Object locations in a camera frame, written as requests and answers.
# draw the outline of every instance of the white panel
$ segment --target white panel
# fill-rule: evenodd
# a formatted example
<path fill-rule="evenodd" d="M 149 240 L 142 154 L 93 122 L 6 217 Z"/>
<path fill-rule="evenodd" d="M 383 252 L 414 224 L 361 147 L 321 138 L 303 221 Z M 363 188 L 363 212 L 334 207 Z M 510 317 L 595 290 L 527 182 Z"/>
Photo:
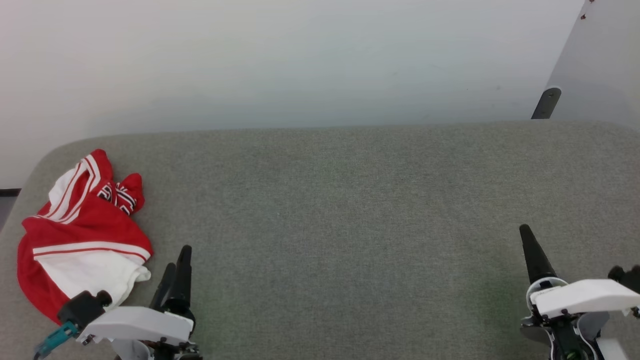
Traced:
<path fill-rule="evenodd" d="M 584 0 L 4 0 L 0 188 L 88 136 L 528 119 Z"/>

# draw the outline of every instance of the black baseboard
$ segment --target black baseboard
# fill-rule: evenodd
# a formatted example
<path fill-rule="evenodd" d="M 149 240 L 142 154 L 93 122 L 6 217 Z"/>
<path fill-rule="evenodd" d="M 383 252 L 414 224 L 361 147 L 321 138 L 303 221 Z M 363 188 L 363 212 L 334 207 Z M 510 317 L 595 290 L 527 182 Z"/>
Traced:
<path fill-rule="evenodd" d="M 16 197 L 22 189 L 0 189 L 0 197 Z"/>

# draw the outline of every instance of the gray fabric surface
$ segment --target gray fabric surface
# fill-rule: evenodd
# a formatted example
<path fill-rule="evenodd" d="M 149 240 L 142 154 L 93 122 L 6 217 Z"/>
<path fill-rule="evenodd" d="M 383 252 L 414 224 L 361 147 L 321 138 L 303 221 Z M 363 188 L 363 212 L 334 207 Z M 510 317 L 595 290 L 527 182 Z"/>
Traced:
<path fill-rule="evenodd" d="M 194 340 L 208 359 L 546 359 L 518 331 L 528 223 L 567 281 L 640 263 L 640 135 L 600 123 L 284 129 L 96 138 L 37 166 L 0 236 L 3 356 L 54 325 L 15 279 L 20 221 L 91 150 L 139 172 L 154 274 L 195 249 Z M 640 357 L 640 323 L 605 337 Z M 66 344 L 51 359 L 112 359 Z"/>

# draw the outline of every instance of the gray floor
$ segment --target gray floor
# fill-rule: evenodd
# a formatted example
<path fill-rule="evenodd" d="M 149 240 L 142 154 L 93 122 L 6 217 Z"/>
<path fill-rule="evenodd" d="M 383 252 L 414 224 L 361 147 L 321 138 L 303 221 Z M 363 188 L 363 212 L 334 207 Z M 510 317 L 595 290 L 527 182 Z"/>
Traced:
<path fill-rule="evenodd" d="M 11 212 L 15 199 L 15 197 L 0 197 L 0 230 Z"/>

